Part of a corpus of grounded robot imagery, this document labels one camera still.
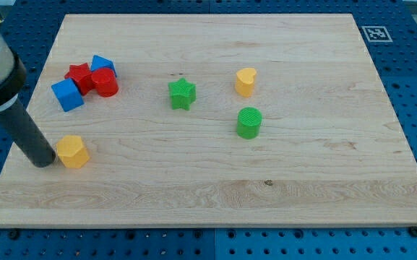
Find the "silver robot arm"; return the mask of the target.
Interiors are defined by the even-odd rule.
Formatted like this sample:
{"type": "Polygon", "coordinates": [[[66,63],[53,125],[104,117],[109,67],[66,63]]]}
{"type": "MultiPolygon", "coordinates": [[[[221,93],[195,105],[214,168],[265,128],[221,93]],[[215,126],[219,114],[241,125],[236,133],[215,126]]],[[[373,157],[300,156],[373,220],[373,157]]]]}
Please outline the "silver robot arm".
{"type": "Polygon", "coordinates": [[[54,162],[56,153],[18,98],[25,66],[0,33],[0,125],[37,168],[54,162]]]}

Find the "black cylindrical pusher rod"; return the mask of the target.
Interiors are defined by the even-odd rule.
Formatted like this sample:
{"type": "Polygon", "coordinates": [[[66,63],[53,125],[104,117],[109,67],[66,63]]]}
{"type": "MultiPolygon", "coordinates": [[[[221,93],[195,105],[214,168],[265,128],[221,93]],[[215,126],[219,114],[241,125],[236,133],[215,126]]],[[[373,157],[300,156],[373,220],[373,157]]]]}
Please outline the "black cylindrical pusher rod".
{"type": "Polygon", "coordinates": [[[0,125],[35,167],[54,162],[55,151],[17,97],[0,105],[0,125]]]}

